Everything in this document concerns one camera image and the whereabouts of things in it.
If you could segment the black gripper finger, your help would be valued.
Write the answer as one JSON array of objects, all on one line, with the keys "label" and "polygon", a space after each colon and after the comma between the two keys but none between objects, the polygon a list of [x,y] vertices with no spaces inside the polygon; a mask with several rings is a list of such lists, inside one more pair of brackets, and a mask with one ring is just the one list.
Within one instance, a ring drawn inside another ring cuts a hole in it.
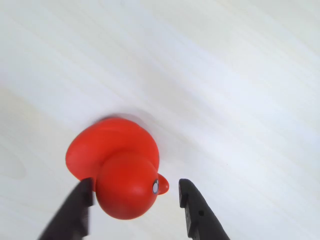
[{"label": "black gripper finger", "polygon": [[179,206],[184,209],[187,236],[193,240],[228,240],[218,218],[192,181],[181,178]]},{"label": "black gripper finger", "polygon": [[39,236],[40,240],[81,240],[89,235],[89,208],[94,205],[93,179],[81,180]]}]

